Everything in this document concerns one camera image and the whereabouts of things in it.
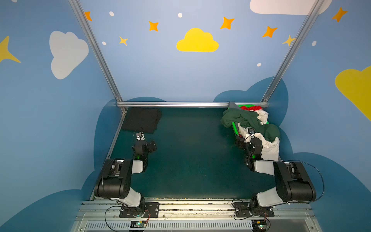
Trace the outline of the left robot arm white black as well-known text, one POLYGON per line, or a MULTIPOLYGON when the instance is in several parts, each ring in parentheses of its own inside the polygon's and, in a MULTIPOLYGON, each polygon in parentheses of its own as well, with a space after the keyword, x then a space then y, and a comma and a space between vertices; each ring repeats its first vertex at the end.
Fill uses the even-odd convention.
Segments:
POLYGON ((131 187, 134 174, 147 170, 148 156, 157 150, 155 141, 140 140, 132 147, 132 159, 108 159, 105 161, 94 188, 94 195, 121 203, 129 211, 144 212, 144 197, 131 187))

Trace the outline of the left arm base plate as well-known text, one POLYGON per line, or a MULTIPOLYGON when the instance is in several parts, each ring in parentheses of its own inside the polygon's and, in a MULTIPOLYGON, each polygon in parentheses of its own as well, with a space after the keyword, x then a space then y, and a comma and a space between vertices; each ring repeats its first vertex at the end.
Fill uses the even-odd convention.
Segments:
POLYGON ((119 213, 120 218, 158 218, 159 203, 144 203, 138 207, 126 207, 122 205, 119 213))

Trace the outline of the dark green t-shirt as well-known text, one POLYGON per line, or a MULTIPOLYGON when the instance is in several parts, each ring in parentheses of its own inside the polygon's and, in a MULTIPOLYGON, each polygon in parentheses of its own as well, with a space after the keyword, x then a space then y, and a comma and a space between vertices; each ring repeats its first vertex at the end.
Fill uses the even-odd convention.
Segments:
POLYGON ((223 112, 221 123, 226 128, 231 127, 232 123, 240 123, 241 127, 245 129, 253 128, 269 142, 273 142, 275 138, 281 139, 279 128, 270 123, 262 125, 256 112, 229 108, 223 112))

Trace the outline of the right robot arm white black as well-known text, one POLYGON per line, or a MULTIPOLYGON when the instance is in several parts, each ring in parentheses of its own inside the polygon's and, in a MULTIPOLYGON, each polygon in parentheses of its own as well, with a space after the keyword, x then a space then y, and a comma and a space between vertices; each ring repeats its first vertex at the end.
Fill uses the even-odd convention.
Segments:
POLYGON ((275 181, 275 187, 253 195, 248 206, 251 213, 258 214, 291 202, 309 203, 317 200, 317 191, 302 162, 263 159, 262 141, 257 137, 247 142, 238 136, 236 144, 244 150, 245 163, 250 171, 273 176, 275 181))

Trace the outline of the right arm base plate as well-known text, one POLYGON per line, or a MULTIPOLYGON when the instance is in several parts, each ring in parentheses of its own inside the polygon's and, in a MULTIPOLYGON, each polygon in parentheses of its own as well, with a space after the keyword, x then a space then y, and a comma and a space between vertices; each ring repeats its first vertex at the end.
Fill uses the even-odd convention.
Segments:
POLYGON ((247 202, 234 202, 232 206, 235 209, 235 218, 273 218, 274 212, 270 207, 261 207, 259 205, 247 202))

